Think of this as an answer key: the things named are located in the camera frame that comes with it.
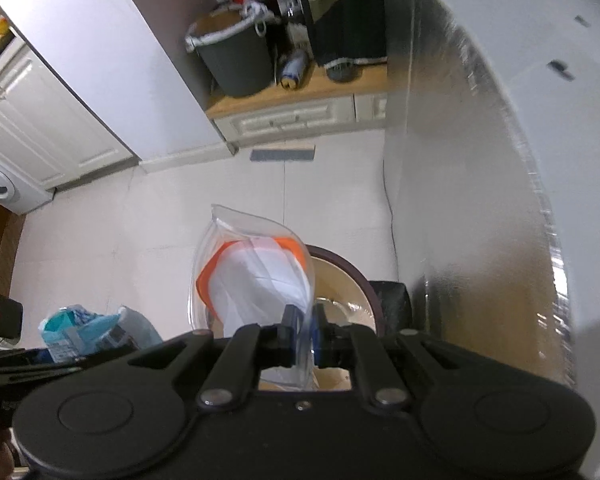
trash can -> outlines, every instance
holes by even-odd
[[[196,51],[231,97],[255,94],[273,81],[267,22],[275,17],[258,2],[231,5],[196,20],[187,31],[187,52]]]

blue and white plastic bag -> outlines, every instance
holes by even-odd
[[[67,306],[43,320],[38,330],[56,363],[124,345],[143,349],[162,342],[151,322],[126,306],[107,316]]]

washing machine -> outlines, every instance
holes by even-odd
[[[53,193],[0,162],[0,204],[5,208],[21,215],[51,202],[53,197]]]

white tiled floor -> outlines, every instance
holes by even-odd
[[[125,304],[164,338],[186,332],[191,266],[212,203],[283,222],[370,280],[396,279],[384,132],[308,142],[316,144],[313,162],[250,162],[247,149],[159,173],[133,168],[29,214],[10,294],[24,306],[21,345],[41,345],[40,320],[74,303],[101,313]]]

white cabinet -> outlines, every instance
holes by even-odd
[[[249,144],[253,137],[273,140],[318,135],[355,123],[353,97],[305,101],[216,119],[216,126],[229,142]]]
[[[384,121],[386,94],[356,95],[355,100],[358,121]]]
[[[131,154],[25,47],[0,74],[0,156],[49,189]]]

